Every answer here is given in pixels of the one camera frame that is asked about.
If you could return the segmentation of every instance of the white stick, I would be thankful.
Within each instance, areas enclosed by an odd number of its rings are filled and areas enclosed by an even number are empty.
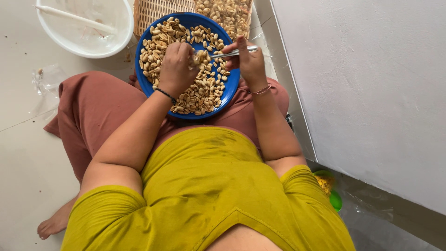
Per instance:
[[[81,22],[81,23],[83,23],[83,24],[85,24],[85,25],[87,25],[89,27],[92,27],[92,28],[95,28],[95,29],[99,29],[99,30],[103,30],[103,31],[111,33],[111,34],[116,34],[116,29],[114,29],[114,28],[112,28],[110,26],[103,25],[101,23],[92,21],[90,19],[79,17],[79,16],[73,15],[71,13],[64,12],[64,11],[61,11],[61,10],[58,10],[58,9],[55,9],[55,8],[52,8],[52,7],[49,7],[49,6],[36,5],[35,7],[36,7],[36,9],[39,9],[39,10],[41,10],[41,11],[43,11],[43,12],[49,14],[49,15],[52,15],[52,16],[55,16],[55,17],[71,18],[71,19],[79,21],[79,22]]]

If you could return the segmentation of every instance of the white wall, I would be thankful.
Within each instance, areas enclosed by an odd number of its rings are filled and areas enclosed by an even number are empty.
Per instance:
[[[320,164],[446,214],[444,0],[272,0]]]

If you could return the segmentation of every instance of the black bracelet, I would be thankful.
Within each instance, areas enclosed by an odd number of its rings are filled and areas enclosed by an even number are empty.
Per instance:
[[[161,90],[160,88],[156,88],[155,91],[160,91],[160,92],[164,93],[166,96],[168,96],[172,100],[173,105],[177,104],[177,100],[174,97],[172,97],[171,95],[169,95],[167,92]]]

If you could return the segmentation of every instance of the mustard t-shirt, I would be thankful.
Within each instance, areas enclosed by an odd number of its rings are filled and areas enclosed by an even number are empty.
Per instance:
[[[181,132],[155,150],[141,178],[143,196],[116,185],[82,195],[62,250],[202,251],[235,224],[284,251],[354,250],[309,168],[295,166],[279,179],[235,131]]]

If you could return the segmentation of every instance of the pile of peanuts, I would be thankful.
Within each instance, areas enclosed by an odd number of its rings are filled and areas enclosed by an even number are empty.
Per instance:
[[[196,0],[195,10],[217,22],[234,41],[240,35],[248,39],[251,5],[252,0]]]
[[[152,40],[144,39],[141,49],[139,64],[144,76],[153,84],[155,90],[160,81],[162,60],[169,44],[174,42],[202,43],[205,50],[195,52],[191,58],[200,72],[193,84],[177,99],[177,103],[170,109],[173,113],[204,115],[213,112],[221,105],[221,97],[225,89],[224,81],[230,75],[226,71],[226,61],[214,59],[211,62],[209,53],[222,54],[220,50],[225,47],[223,40],[218,39],[218,34],[211,32],[202,25],[191,27],[190,30],[180,24],[177,18],[170,17],[167,21],[158,23],[156,27],[150,27]],[[212,66],[218,67],[217,72],[212,71]]]

